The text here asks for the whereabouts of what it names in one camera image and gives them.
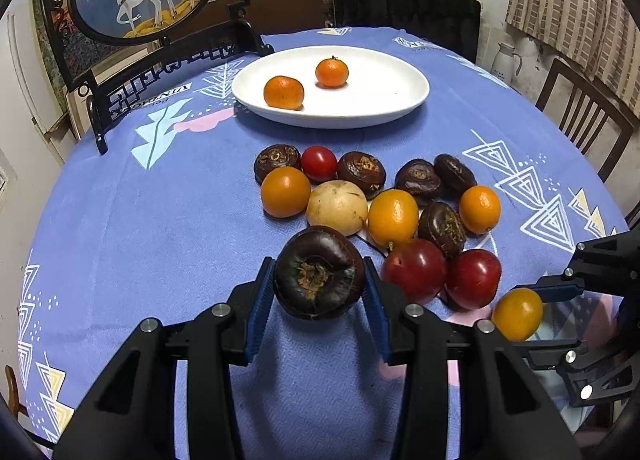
red fruit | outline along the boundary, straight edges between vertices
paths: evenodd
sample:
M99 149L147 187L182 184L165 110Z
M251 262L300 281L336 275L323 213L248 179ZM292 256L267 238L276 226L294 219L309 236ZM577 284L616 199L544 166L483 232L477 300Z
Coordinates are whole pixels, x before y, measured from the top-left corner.
M426 303L443 288L447 262L431 242L412 238L385 258L382 279L402 287L411 303Z
M302 171L315 182L326 182L335 179L338 159L334 153L323 146L309 146L300 158Z
M501 274L500 260L493 253L470 249L449 263L445 289L462 309L482 309L494 299Z

curtain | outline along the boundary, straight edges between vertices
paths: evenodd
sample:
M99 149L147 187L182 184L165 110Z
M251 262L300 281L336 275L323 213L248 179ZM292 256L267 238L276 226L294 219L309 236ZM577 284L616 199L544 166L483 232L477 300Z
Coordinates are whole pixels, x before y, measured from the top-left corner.
M510 0L506 21L600 79L640 117L640 31L622 0Z

yellow potato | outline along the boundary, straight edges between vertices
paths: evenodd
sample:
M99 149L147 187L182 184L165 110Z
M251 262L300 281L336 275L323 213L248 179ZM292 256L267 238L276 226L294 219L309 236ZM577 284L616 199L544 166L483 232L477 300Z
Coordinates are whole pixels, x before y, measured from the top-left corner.
M362 229L369 209L362 190L346 180L330 180L311 192L306 219L350 236Z

dark brown water chestnut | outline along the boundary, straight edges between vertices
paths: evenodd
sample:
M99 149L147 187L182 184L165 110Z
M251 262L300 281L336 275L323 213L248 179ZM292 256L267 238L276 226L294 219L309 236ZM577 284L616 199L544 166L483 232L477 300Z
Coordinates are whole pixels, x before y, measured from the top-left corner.
M457 256L465 248L462 220L444 202L433 202L424 208L418 222L418 236L436 244L446 259Z
M442 182L458 196L478 185L473 172L453 155L442 153L433 160L433 167Z
M273 290L290 315L332 319L362 295L364 262L338 231L315 225L295 234L276 260Z
M264 177L277 167L292 166L302 169L300 152L291 145L271 145L258 153L254 162L254 175L258 184L262 184Z
M386 171L373 155L349 151L338 161L338 179L353 182L371 200L385 185Z
M396 189L410 193L419 206L426 206L440 194L442 181L433 164L424 159L412 159L396 173Z

oval plate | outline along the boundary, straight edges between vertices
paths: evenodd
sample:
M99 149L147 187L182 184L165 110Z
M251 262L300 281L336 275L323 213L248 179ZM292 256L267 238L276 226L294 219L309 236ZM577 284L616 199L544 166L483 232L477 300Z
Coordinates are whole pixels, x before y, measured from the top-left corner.
M335 56L349 67L340 88L318 86L316 66ZM264 85L274 76L302 83L305 100L299 110L267 105ZM232 85L236 99L259 116L303 128L346 129L388 123L420 106L429 95L427 78L413 65L378 52L345 46L313 46L283 50L243 68Z

